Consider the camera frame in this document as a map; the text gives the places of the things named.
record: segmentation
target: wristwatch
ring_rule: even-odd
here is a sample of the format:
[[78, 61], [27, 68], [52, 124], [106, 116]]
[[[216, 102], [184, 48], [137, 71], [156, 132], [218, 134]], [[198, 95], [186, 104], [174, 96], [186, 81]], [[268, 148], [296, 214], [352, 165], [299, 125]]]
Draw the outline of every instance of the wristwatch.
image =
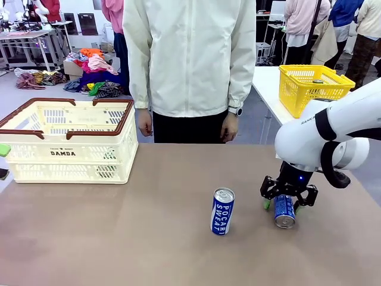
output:
[[242, 108], [235, 108], [235, 107], [230, 107], [227, 109], [228, 112], [233, 113], [235, 116], [239, 117], [242, 115]]

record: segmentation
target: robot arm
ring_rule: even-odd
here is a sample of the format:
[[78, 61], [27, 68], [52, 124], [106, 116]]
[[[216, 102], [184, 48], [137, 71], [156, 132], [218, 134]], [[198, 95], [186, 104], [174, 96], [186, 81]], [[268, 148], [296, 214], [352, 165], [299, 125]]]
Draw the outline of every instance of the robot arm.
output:
[[47, 23], [48, 18], [45, 17], [45, 15], [49, 15], [49, 10], [46, 9], [44, 5], [42, 5], [40, 0], [32, 0], [33, 4], [37, 7], [36, 14], [40, 17], [41, 22]]
[[301, 118], [283, 125], [275, 149], [283, 160], [277, 179], [266, 176], [261, 195], [297, 197], [294, 208], [313, 206], [317, 188], [308, 185], [314, 172], [324, 173], [335, 188], [350, 179], [338, 169], [355, 169], [369, 152], [368, 138], [381, 140], [381, 79], [338, 101], [312, 100]]
[[0, 20], [9, 21], [10, 12], [4, 8], [5, 0], [0, 0]]

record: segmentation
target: can lid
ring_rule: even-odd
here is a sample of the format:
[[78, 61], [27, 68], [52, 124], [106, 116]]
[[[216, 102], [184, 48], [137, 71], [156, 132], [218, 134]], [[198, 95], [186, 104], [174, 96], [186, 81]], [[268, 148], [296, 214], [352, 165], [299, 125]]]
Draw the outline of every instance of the can lid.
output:
[[231, 189], [228, 188], [219, 188], [214, 192], [214, 197], [216, 200], [222, 203], [230, 203], [234, 201], [235, 195]]

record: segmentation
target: white table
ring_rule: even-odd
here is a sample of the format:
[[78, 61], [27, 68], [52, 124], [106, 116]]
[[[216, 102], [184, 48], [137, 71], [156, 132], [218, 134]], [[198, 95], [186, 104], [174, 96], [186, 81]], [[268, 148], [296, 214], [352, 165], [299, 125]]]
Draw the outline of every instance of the white table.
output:
[[71, 50], [71, 43], [70, 43], [70, 40], [69, 40], [69, 34], [67, 33], [67, 28], [66, 26], [71, 24], [73, 21], [65, 21], [65, 22], [56, 22], [56, 23], [52, 23], [52, 26], [64, 26], [64, 30], [65, 30], [65, 34], [66, 34], [66, 40], [67, 40], [67, 45], [69, 46], [69, 51], [72, 52]]
[[279, 100], [279, 83], [279, 67], [255, 67], [252, 85], [268, 108], [263, 121], [260, 144], [266, 144], [267, 142], [273, 116], [280, 125], [294, 119]]

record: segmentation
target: pink shirt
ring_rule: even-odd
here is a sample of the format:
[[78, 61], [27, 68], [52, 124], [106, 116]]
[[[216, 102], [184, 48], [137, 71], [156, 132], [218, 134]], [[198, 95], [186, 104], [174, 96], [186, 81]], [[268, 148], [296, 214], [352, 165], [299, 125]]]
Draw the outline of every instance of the pink shirt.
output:
[[102, 0], [102, 12], [111, 22], [114, 32], [123, 34], [123, 4], [124, 0]]
[[[311, 30], [317, 0], [286, 0], [285, 21], [287, 33], [306, 35]], [[321, 0], [317, 23], [329, 15], [329, 0]]]

